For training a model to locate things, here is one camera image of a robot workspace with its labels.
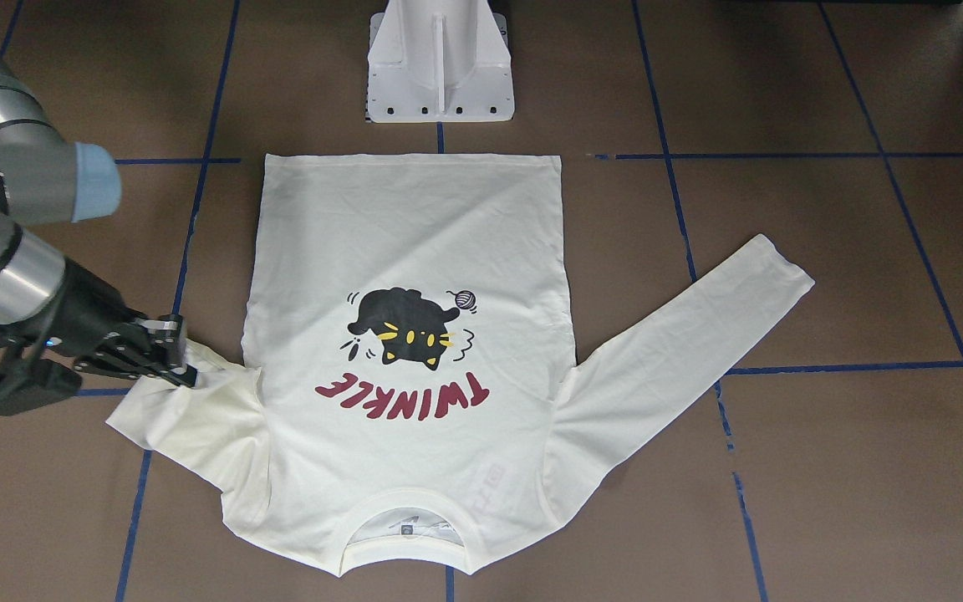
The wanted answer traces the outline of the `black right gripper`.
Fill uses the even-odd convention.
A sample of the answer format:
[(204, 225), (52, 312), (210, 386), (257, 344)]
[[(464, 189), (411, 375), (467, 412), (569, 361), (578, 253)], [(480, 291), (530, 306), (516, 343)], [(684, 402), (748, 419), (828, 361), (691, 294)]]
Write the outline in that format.
[(125, 304), (115, 287), (72, 259), (65, 260), (64, 281), (54, 301), (58, 305), (47, 339), (56, 340), (51, 348), (58, 354), (77, 357), (72, 363), (76, 372), (119, 380), (149, 376), (178, 386), (196, 385), (197, 370), (190, 365), (173, 369), (142, 355), (95, 352), (104, 344), (111, 349), (126, 345), (146, 352), (150, 349), (148, 335), (157, 345), (176, 345), (187, 336), (182, 315), (167, 314), (157, 319), (140, 316)]

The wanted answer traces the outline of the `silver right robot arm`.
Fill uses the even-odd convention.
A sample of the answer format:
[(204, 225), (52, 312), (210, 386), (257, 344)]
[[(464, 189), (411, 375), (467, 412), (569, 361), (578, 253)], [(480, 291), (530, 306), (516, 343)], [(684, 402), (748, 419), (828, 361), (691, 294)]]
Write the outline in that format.
[(111, 216), (121, 197), (110, 153), (66, 141), (0, 56), (0, 385), (76, 385), (84, 372), (195, 384), (182, 317), (130, 309), (117, 289), (32, 232)]

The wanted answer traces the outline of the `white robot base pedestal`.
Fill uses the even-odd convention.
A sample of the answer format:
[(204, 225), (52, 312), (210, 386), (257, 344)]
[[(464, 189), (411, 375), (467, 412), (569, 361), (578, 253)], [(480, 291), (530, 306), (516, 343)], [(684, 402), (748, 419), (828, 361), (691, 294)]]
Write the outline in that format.
[(506, 19), (487, 1), (390, 1), (369, 21), (374, 123), (478, 123), (515, 114)]

